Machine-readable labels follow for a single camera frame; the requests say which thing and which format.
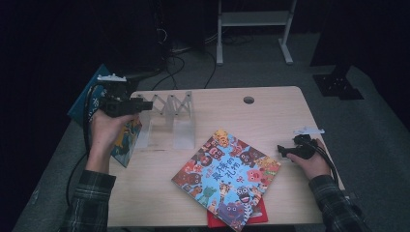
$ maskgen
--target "white shelf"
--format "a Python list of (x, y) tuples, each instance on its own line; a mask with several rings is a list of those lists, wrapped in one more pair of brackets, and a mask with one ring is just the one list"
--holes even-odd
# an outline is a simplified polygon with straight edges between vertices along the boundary
[(288, 15), (288, 11), (222, 13), (221, 26), (286, 25)]
[(274, 12), (222, 12), (222, 0), (218, 6), (218, 43), (217, 64), (223, 65), (222, 27), (225, 26), (285, 26), (283, 37), (278, 40), (287, 65), (293, 64), (293, 59), (287, 48), (286, 42), (289, 36), (290, 25), (295, 13), (297, 0), (292, 0), (289, 11)]

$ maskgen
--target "children's book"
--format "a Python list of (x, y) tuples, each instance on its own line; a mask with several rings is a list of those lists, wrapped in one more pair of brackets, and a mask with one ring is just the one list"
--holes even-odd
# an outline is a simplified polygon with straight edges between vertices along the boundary
[(139, 119), (134, 119), (123, 126), (120, 136), (115, 141), (111, 156), (118, 160), (124, 167), (127, 167), (130, 162), (141, 128), (142, 125)]
[[(84, 104), (87, 98), (87, 93), (90, 87), (97, 83), (97, 77), (111, 75), (111, 72), (106, 68), (104, 64), (96, 70), (94, 75), (91, 77), (90, 81), (85, 86), (84, 90), (76, 99), (72, 108), (69, 110), (68, 115), (77, 122), (81, 127), (83, 127), (83, 112)], [(95, 112), (100, 106), (99, 100), (105, 95), (105, 90), (102, 86), (98, 86), (91, 94), (91, 100), (89, 102), (88, 116), (91, 117), (93, 112)], [(119, 137), (115, 141), (114, 149), (111, 151), (111, 156), (118, 160), (124, 167), (127, 167), (133, 149), (135, 147), (136, 139), (141, 131), (142, 125), (139, 120), (135, 119), (124, 125)]]
[(279, 168), (275, 159), (227, 131), (217, 130), (172, 182), (240, 232)]
[[(225, 222), (220, 220), (210, 211), (207, 211), (206, 215), (208, 219), (209, 228), (227, 226)], [(257, 223), (267, 222), (267, 221), (268, 221), (268, 215), (266, 214), (265, 203), (263, 202), (263, 198), (261, 198), (259, 203), (256, 206), (252, 205), (252, 214), (250, 215), (247, 224), (257, 224)]]
[[(83, 114), (84, 112), (84, 104), (85, 99), (87, 98), (87, 93), (90, 87), (97, 83), (97, 77), (99, 75), (111, 75), (111, 72), (106, 68), (104, 64), (100, 65), (99, 68), (96, 70), (94, 75), (91, 77), (90, 81), (88, 81), (85, 88), (82, 90), (81, 94), (76, 99), (75, 103), (73, 104), (72, 108), (70, 108), (69, 112), (67, 113), (76, 123), (78, 123), (81, 127), (83, 126)], [(91, 100), (89, 102), (89, 110), (88, 116), (91, 116), (93, 112), (99, 107), (99, 99), (105, 95), (105, 90), (102, 86), (98, 86), (91, 95)]]

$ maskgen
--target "wooden table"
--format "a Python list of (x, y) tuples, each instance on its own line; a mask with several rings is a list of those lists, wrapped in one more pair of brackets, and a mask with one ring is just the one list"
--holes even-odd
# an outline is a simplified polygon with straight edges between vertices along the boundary
[[(185, 95), (185, 90), (139, 92)], [(244, 102), (245, 97), (254, 103)], [(110, 174), (117, 176), (109, 203), (108, 226), (204, 226), (206, 210), (171, 182), (214, 131), (225, 129), (282, 164), (264, 195), (267, 224), (321, 223), (308, 179), (302, 169), (283, 159), (277, 145), (294, 147), (294, 130), (317, 128), (301, 90), (297, 87), (261, 87), (192, 90), (195, 148), (174, 150), (172, 131), (152, 112), (152, 133), (147, 148), (135, 149), (127, 168), (115, 159)]]

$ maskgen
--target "blue book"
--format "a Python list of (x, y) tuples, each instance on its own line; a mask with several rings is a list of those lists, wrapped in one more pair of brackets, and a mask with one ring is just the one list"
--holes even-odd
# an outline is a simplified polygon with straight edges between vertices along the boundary
[[(91, 77), (90, 81), (88, 84), (85, 86), (84, 90), (81, 92), (81, 94), (78, 96), (76, 99), (75, 103), (73, 104), (72, 108), (69, 110), (68, 115), (76, 122), (78, 123), (81, 127), (83, 126), (83, 111), (84, 111), (84, 104), (85, 104), (85, 99), (87, 98), (87, 93), (88, 90), (92, 85), (97, 83), (97, 77), (99, 75), (111, 75), (111, 72), (106, 68), (104, 64), (100, 65), (100, 67), (97, 69), (97, 71), (94, 73), (93, 77)], [(105, 90), (102, 86), (98, 86), (89, 102), (89, 114), (90, 116), (94, 111), (97, 110), (99, 107), (99, 98), (103, 97), (105, 94)]]
[[(90, 79), (88, 84), (85, 86), (84, 90), (76, 99), (72, 108), (69, 110), (68, 115), (77, 122), (83, 128), (83, 112), (84, 104), (87, 98), (88, 90), (91, 86), (97, 83), (97, 77), (111, 75), (111, 72), (106, 68), (104, 64), (100, 65), (97, 71), (94, 73), (93, 77)], [(98, 86), (91, 95), (91, 100), (89, 102), (88, 116), (93, 114), (99, 107), (99, 100), (105, 95), (105, 89), (102, 86)], [(135, 147), (136, 139), (139, 136), (142, 125), (139, 119), (132, 120), (124, 125), (120, 135), (115, 141), (114, 148), (111, 151), (111, 156), (118, 160), (124, 167), (127, 167), (133, 149)]]

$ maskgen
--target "flannel shirt sleeve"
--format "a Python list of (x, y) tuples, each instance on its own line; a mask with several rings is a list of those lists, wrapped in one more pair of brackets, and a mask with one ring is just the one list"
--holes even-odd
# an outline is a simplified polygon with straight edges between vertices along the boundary
[(115, 179), (114, 176), (84, 170), (59, 231), (106, 231), (108, 201)]
[(344, 197), (331, 176), (315, 177), (309, 187), (322, 212), (326, 231), (370, 231), (359, 207)]

